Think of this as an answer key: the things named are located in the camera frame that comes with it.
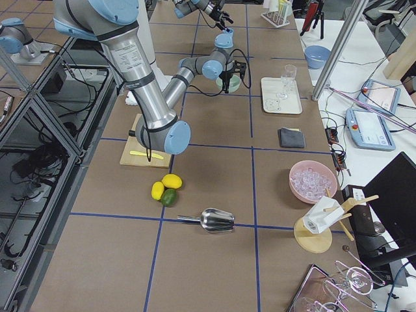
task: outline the blue and white device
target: blue and white device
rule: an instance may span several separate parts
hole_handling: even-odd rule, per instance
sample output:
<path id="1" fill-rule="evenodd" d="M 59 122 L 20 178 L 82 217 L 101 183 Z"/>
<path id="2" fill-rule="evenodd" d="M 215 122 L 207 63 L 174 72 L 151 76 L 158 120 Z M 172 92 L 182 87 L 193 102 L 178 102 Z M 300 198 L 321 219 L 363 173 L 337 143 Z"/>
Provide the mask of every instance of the blue and white device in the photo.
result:
<path id="1" fill-rule="evenodd" d="M 381 116 L 363 109 L 347 109 L 346 125 L 359 148 L 393 151 L 396 149 L 387 124 Z"/>
<path id="2" fill-rule="evenodd" d="M 367 91 L 360 92 L 358 101 L 371 105 L 371 107 L 383 114 L 392 115 L 395 113 L 400 97 L 400 89 L 395 86 L 369 79 L 363 86 Z"/>

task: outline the pink bowl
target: pink bowl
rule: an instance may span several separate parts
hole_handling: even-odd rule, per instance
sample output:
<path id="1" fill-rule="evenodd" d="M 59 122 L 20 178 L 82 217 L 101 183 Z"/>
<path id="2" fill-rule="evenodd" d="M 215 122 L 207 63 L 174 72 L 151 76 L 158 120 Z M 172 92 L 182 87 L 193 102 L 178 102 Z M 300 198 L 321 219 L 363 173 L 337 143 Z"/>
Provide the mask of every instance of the pink bowl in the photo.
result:
<path id="1" fill-rule="evenodd" d="M 320 175 L 327 177 L 331 181 L 331 187 L 329 189 L 330 197 L 333 197 L 337 192 L 338 184 L 337 184 L 337 177 L 333 172 L 325 165 L 317 162 L 317 161 L 300 161 L 294 164 L 289 172 L 289 186 L 291 188 L 292 193 L 299 199 L 305 203 L 317 203 L 317 200 L 310 200 L 303 197 L 292 185 L 291 177 L 293 174 L 300 170 L 306 170 L 311 168 L 313 171 L 318 172 Z"/>

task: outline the dark gray cloth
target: dark gray cloth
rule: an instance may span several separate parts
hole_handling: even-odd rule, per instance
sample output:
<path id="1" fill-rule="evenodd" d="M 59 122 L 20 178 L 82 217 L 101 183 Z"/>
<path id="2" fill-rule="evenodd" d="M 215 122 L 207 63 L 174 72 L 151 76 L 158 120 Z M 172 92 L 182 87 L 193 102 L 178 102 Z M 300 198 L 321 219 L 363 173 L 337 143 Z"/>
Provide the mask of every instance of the dark gray cloth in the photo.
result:
<path id="1" fill-rule="evenodd" d="M 282 148 L 305 148 L 305 136 L 301 131 L 283 127 L 278 129 L 278 135 Z"/>

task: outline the blue bucket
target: blue bucket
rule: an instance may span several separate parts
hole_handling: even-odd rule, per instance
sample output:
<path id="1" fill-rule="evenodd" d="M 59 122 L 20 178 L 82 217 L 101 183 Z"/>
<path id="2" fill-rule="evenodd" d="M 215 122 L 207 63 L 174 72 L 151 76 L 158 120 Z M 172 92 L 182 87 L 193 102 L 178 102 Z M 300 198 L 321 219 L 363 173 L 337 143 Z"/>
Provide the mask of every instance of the blue bucket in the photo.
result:
<path id="1" fill-rule="evenodd" d="M 311 45 L 305 49 L 307 67 L 313 70 L 324 67 L 331 51 L 319 45 Z"/>

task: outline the scoop handle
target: scoop handle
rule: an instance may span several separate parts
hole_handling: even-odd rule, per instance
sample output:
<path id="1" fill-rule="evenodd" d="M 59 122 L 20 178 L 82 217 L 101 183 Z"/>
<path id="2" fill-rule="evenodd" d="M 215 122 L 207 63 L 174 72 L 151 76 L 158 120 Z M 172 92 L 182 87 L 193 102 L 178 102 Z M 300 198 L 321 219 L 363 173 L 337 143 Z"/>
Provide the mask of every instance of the scoop handle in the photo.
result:
<path id="1" fill-rule="evenodd" d="M 182 221 L 201 222 L 198 216 L 177 216 L 177 219 Z"/>

